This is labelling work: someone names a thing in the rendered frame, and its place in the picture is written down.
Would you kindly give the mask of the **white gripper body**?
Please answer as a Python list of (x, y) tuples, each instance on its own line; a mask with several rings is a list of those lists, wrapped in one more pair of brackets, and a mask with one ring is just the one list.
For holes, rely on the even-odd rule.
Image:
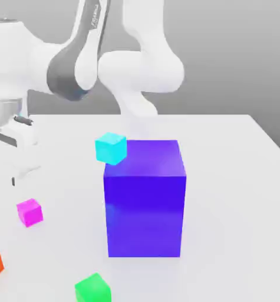
[(14, 147), (8, 158), (13, 179), (21, 180), (41, 167), (34, 126), (4, 126), (0, 129), (0, 140)]

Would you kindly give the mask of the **small magenta cube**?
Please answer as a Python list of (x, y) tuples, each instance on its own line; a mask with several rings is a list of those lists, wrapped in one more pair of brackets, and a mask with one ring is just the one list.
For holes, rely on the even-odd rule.
[(34, 198), (18, 203), (17, 211), (21, 222), (26, 227), (43, 221), (41, 205)]

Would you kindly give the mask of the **small cyan cube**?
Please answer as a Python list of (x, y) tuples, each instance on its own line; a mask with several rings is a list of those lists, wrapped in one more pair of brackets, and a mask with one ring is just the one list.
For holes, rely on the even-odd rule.
[(123, 135), (105, 133), (95, 139), (96, 159), (110, 165), (117, 165), (127, 156), (127, 139)]

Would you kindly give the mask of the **small green cube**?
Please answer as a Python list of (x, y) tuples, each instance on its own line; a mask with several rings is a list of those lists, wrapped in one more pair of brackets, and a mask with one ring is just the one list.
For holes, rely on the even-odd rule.
[(111, 302), (111, 289), (99, 273), (75, 285), (77, 302)]

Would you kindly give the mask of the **large purple box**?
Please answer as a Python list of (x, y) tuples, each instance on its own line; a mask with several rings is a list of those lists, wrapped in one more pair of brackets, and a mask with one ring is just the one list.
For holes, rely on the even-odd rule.
[(177, 140), (128, 140), (103, 175), (109, 257), (179, 257), (186, 180)]

